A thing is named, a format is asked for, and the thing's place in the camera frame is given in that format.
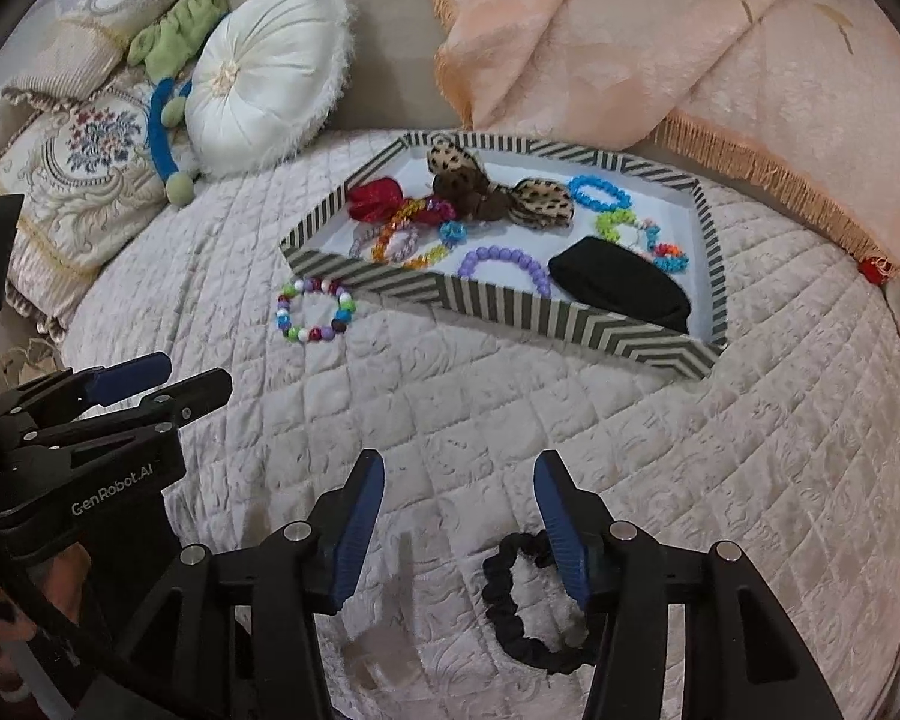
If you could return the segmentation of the person's left hand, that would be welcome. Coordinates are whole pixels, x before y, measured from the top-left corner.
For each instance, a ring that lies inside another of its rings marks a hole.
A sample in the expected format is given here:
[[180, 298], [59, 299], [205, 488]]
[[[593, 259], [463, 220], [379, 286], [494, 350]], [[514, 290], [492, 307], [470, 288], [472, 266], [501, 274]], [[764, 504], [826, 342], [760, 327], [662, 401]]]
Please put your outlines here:
[[58, 617], [77, 624], [91, 556], [71, 544], [35, 569], [0, 575], [0, 644], [27, 642]]

